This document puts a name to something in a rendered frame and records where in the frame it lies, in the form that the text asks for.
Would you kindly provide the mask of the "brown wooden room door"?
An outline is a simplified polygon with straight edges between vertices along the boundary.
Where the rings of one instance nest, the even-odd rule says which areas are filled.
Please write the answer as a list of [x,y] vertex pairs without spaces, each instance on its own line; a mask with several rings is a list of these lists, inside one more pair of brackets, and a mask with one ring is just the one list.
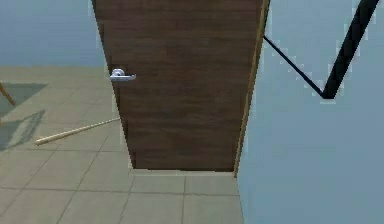
[[235,168],[270,0],[91,0],[136,169]]

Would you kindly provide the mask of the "pale wooden baseball bat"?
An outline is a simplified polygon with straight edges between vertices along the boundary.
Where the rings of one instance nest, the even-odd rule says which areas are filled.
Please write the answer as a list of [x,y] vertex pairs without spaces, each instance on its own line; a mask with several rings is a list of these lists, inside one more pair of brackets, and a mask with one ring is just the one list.
[[69,136],[72,136],[72,135],[75,135],[75,134],[87,131],[87,130],[90,130],[92,128],[103,126],[103,125],[112,123],[114,121],[119,121],[119,120],[120,120],[120,118],[114,118],[114,119],[110,119],[110,120],[107,120],[107,121],[99,122],[99,123],[96,123],[96,124],[92,124],[92,125],[88,125],[88,126],[83,126],[83,127],[76,128],[76,129],[73,129],[73,130],[61,132],[61,133],[58,133],[58,134],[54,134],[54,135],[50,135],[50,136],[46,136],[46,137],[41,137],[41,138],[35,140],[34,144],[37,145],[37,146],[44,145],[44,144],[47,144],[47,143],[50,143],[50,142],[53,142],[53,141],[57,141],[57,140],[60,140],[60,139],[63,139],[63,138],[66,138],[66,137],[69,137]]

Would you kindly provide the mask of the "brown wooden furniture leg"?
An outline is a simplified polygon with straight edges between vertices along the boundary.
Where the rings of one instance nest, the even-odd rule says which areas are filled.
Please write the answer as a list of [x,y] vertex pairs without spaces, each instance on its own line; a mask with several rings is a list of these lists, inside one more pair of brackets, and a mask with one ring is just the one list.
[[5,90],[5,88],[3,87],[2,83],[0,82],[0,92],[2,93],[2,95],[8,100],[8,102],[12,105],[12,106],[15,106],[15,102],[14,100],[12,99],[12,97],[8,94],[8,92]]

